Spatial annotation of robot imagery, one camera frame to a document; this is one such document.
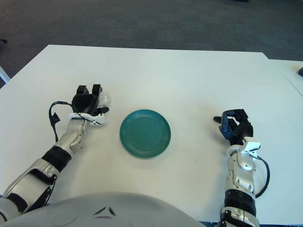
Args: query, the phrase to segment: gray carpet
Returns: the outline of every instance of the gray carpet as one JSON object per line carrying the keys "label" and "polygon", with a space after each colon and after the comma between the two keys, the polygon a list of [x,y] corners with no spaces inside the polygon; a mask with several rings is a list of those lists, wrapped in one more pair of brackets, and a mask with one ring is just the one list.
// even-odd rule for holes
{"label": "gray carpet", "polygon": [[303,1],[0,0],[13,77],[48,44],[264,52],[303,61]]}

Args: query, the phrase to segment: table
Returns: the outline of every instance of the table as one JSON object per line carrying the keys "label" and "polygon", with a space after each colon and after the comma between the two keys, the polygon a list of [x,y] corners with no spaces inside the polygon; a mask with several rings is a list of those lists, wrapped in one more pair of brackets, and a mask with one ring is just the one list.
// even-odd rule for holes
{"label": "table", "polygon": [[298,71],[303,67],[302,61],[270,60],[272,67],[278,67],[283,71],[285,78],[303,96],[303,77]]}
{"label": "table", "polygon": [[[271,181],[257,199],[261,224],[303,223],[303,98],[262,53],[49,45],[0,90],[0,193],[53,144],[50,104],[71,102],[78,85],[100,83],[112,97],[107,123],[91,127],[83,151],[61,173],[50,202],[93,192],[137,192],[160,198],[196,220],[216,222],[224,203],[229,143],[213,122],[244,108],[261,141]],[[167,150],[152,159],[128,154],[123,119],[137,109],[162,114]],[[70,109],[54,109],[65,131]],[[257,162],[256,188],[265,183]]]}

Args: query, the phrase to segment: teal plate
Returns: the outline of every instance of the teal plate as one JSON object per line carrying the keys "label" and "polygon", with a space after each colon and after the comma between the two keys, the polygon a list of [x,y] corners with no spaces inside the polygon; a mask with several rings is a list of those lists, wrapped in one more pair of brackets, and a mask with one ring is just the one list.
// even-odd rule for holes
{"label": "teal plate", "polygon": [[165,118],[152,110],[137,110],[121,124],[120,140],[136,157],[149,158],[161,154],[170,142],[170,127]]}

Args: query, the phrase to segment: black cable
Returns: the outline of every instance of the black cable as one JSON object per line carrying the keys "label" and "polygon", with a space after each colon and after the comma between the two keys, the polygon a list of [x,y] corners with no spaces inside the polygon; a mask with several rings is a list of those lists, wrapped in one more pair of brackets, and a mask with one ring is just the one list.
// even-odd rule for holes
{"label": "black cable", "polygon": [[77,115],[79,115],[82,119],[84,119],[84,120],[86,120],[86,121],[88,121],[88,122],[93,122],[93,121],[91,121],[91,120],[89,120],[89,119],[86,119],[85,117],[81,116],[81,114],[78,113],[78,112],[77,112]]}
{"label": "black cable", "polygon": [[48,196],[48,198],[47,198],[47,200],[46,200],[46,202],[45,202],[44,205],[46,205],[47,202],[49,201],[49,198],[51,197],[51,195],[52,195],[52,193],[53,193],[53,188],[55,187],[55,183],[56,183],[56,181],[53,183],[52,191],[51,191],[51,193],[49,194],[49,196]]}
{"label": "black cable", "polygon": [[264,163],[264,165],[266,166],[266,172],[267,172],[265,185],[264,185],[264,187],[261,189],[261,191],[260,191],[258,194],[256,194],[256,198],[258,198],[258,197],[260,197],[260,196],[265,192],[265,190],[266,190],[267,187],[268,187],[269,179],[270,179],[270,171],[269,171],[269,165],[268,165],[268,163],[267,163],[263,158],[261,158],[261,157],[259,157],[259,156],[254,157],[254,158],[259,159],[259,160],[261,160],[261,161]]}
{"label": "black cable", "polygon": [[63,101],[57,101],[57,102],[54,102],[51,104],[51,106],[49,107],[49,110],[48,110],[48,118],[49,118],[49,121],[51,123],[51,126],[53,128],[53,132],[55,134],[55,141],[57,142],[58,141],[58,135],[57,135],[57,131],[56,131],[56,127],[55,127],[55,124],[56,122],[54,122],[53,120],[53,116],[52,116],[52,108],[55,106],[55,105],[69,105],[72,110],[74,111],[74,108],[72,106],[72,104],[69,104],[67,102],[63,102]]}

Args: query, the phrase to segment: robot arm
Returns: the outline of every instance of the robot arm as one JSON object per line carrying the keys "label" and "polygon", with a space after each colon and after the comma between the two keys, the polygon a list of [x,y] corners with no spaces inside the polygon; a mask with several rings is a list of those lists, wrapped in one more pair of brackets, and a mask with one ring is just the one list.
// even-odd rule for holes
{"label": "robot arm", "polygon": [[[101,91],[100,85],[93,86],[92,94],[89,94],[86,86],[78,87],[72,101],[72,107],[76,112],[69,115],[70,122],[66,132],[0,197],[0,224],[47,203],[47,198],[52,192],[51,186],[54,185],[60,172],[67,166],[73,155],[82,149],[83,136],[86,134],[88,124],[105,123],[104,113],[108,111],[108,108],[97,108]],[[53,117],[50,120],[54,128],[59,118],[56,114]]]}
{"label": "robot arm", "polygon": [[257,150],[261,143],[253,138],[253,127],[243,109],[225,111],[222,117],[214,117],[214,120],[221,123],[219,130],[231,144],[227,150],[225,200],[218,227],[259,227],[253,175],[256,171],[254,160],[260,159]]}

